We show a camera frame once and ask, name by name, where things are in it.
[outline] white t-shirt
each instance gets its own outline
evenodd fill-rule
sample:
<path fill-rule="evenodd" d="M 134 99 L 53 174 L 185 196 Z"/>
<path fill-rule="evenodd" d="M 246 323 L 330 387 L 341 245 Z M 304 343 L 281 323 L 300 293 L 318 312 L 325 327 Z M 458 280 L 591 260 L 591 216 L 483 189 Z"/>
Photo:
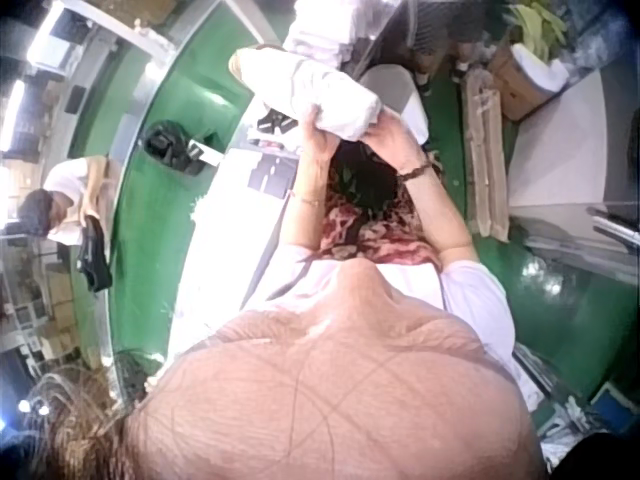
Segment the white t-shirt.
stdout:
<path fill-rule="evenodd" d="M 62 162 L 51 169 L 42 188 L 49 192 L 60 192 L 73 201 L 67 218 L 49 232 L 49 239 L 65 245 L 82 243 L 82 227 L 78 221 L 80 203 L 87 191 L 89 165 L 86 158 Z"/>
<path fill-rule="evenodd" d="M 311 254 L 306 248 L 279 246 L 247 308 L 261 308 L 271 294 L 295 280 Z M 335 260 L 314 261 L 306 275 L 282 298 L 286 299 L 289 293 L 299 295 L 318 291 L 320 285 L 337 272 L 339 265 Z M 487 353 L 517 376 L 512 358 L 515 327 L 506 293 L 484 265 L 471 261 L 454 262 L 441 275 L 431 264 L 377 267 L 384 278 L 405 295 L 423 300 L 467 323 Z"/>

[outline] forehead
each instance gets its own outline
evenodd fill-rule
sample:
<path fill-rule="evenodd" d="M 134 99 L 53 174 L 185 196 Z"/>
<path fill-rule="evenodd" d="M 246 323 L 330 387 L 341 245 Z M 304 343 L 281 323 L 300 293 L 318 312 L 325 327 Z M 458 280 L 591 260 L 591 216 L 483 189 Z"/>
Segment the forehead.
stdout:
<path fill-rule="evenodd" d="M 215 464 L 236 464 L 250 452 L 264 466 L 287 455 L 291 442 L 309 447 L 293 449 L 296 461 L 329 464 L 329 425 L 339 462 L 420 473 L 427 452 L 436 468 L 435 452 L 469 456 L 470 445 L 487 445 L 483 438 L 513 441 L 513 428 L 500 419 L 520 425 L 519 408 L 512 385 L 470 359 L 237 342 L 185 358 L 138 415 L 154 441 L 178 434 L 183 452 Z"/>

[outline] bracelet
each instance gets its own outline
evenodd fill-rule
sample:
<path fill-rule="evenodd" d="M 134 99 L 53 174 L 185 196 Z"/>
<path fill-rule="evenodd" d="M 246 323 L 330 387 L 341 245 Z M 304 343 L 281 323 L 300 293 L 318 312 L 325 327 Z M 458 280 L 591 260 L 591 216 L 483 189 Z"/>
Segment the bracelet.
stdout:
<path fill-rule="evenodd" d="M 297 195 L 293 190 L 289 190 L 289 197 L 295 198 L 299 202 L 306 203 L 307 205 L 311 205 L 312 207 L 316 208 L 318 208 L 322 204 L 321 200 L 309 200 L 308 198 Z"/>
<path fill-rule="evenodd" d="M 409 173 L 398 174 L 398 180 L 400 180 L 402 183 L 406 183 L 409 180 L 413 180 L 414 178 L 418 178 L 419 176 L 423 175 L 424 172 L 426 172 L 433 166 L 433 162 L 429 160 L 428 157 L 425 157 L 425 160 L 426 161 L 423 165 L 420 165 L 418 168 L 414 168 Z"/>

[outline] black hair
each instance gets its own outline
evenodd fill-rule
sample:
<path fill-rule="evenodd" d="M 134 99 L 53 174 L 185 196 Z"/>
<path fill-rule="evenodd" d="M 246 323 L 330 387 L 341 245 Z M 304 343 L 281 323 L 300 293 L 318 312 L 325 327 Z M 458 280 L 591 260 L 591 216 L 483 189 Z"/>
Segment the black hair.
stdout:
<path fill-rule="evenodd" d="M 18 218 L 24 233 L 36 237 L 46 237 L 51 230 L 49 214 L 53 206 L 53 196 L 39 188 L 29 193 L 18 209 Z"/>

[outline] woman's right hand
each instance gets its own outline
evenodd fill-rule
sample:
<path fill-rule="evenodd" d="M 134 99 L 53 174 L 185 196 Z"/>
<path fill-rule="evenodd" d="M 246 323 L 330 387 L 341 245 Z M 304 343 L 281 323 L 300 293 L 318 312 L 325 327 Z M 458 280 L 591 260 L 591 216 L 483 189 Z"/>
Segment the woman's right hand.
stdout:
<path fill-rule="evenodd" d="M 361 141 L 400 174 L 411 172 L 424 162 L 424 153 L 409 127 L 387 107 L 382 109 L 378 123 L 369 127 Z"/>

